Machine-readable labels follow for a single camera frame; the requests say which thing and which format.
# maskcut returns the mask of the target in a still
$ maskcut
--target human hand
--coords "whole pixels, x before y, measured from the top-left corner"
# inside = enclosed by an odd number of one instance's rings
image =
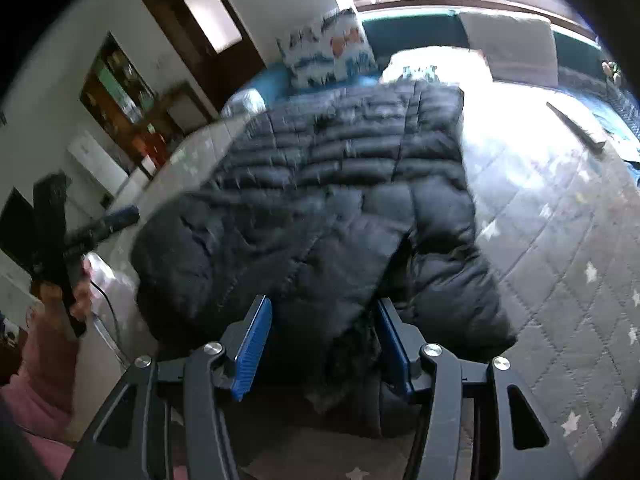
[[[69,309],[69,313],[78,321],[86,321],[91,314],[91,290],[88,273],[74,288],[76,302]],[[44,317],[57,330],[62,330],[68,320],[62,304],[62,289],[53,283],[43,282],[39,290],[40,301],[44,304]]]

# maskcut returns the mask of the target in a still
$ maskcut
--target jacket sleeve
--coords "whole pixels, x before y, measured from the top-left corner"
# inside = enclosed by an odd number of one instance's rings
[[[42,314],[32,323],[20,370],[0,388],[0,395],[16,424],[57,438],[71,420],[78,341],[67,340]]]

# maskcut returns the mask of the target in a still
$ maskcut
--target black cable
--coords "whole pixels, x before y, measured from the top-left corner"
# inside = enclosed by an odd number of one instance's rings
[[[124,353],[124,350],[122,348],[122,338],[120,337],[120,324],[118,323],[118,318],[116,317],[116,313],[113,310],[113,305],[111,305],[111,301],[109,301],[109,297],[107,296],[107,293],[104,292],[99,286],[97,286],[94,280],[90,280],[90,281],[91,281],[91,284],[98,290],[98,292],[100,292],[104,296],[104,299],[107,300],[107,304],[109,305],[109,310],[111,310],[111,316],[113,317],[113,326],[116,331],[116,344],[118,345],[118,349]]]

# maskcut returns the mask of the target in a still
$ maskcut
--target black metal frame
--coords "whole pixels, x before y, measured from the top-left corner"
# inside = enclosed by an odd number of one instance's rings
[[[256,298],[245,320],[227,329],[225,344],[210,343],[167,362],[138,358],[98,411],[63,480],[171,480],[169,407],[161,393],[169,383],[183,384],[190,480],[238,480],[221,404],[230,398],[223,391],[230,390],[229,364],[238,356],[238,342],[246,339],[265,302]],[[427,345],[415,326],[401,322],[388,299],[378,303],[377,314],[386,376],[398,395],[423,406],[404,480],[455,478],[463,397],[472,397],[476,408],[472,480],[577,479],[562,437],[507,360],[480,364]],[[134,400],[127,397],[132,388]]]

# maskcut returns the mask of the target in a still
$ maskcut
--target pillow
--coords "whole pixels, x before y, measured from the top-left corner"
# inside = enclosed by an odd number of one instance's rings
[[[378,68],[353,9],[333,12],[277,41],[295,88],[345,81]]]
[[[461,10],[472,49],[482,50],[495,79],[558,87],[556,40],[548,18],[506,10]]]
[[[380,82],[399,79],[425,79],[457,85],[465,92],[473,88],[483,89],[493,81],[482,52],[455,46],[425,46],[396,52],[391,56]]]

